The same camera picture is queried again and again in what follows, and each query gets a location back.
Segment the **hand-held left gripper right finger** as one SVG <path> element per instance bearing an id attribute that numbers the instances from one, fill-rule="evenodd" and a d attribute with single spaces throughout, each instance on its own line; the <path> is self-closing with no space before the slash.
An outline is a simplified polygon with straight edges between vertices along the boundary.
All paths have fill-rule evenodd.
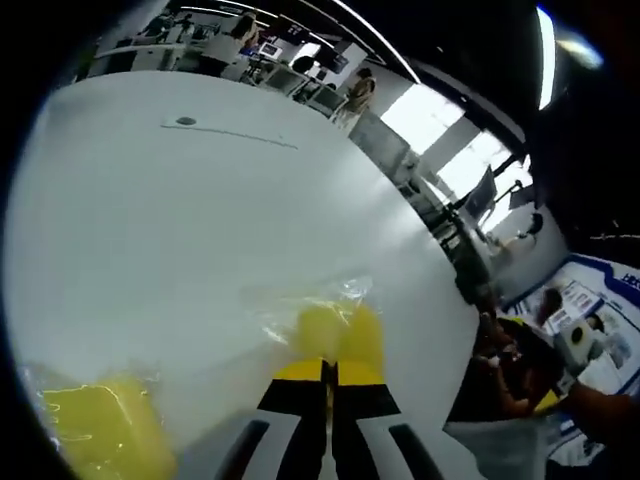
<path id="1" fill-rule="evenodd" d="M 396 400 L 367 363 L 330 367 L 331 453 L 339 479 L 478 479 L 471 454 L 447 437 L 428 402 Z"/>

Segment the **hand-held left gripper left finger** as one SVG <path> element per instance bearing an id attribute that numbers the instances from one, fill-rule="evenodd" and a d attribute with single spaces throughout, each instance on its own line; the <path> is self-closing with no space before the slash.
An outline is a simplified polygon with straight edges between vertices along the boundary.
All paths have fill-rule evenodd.
<path id="1" fill-rule="evenodd" d="M 297 361 L 179 456 L 177 479 L 317 479 L 327 447 L 329 364 Z"/>

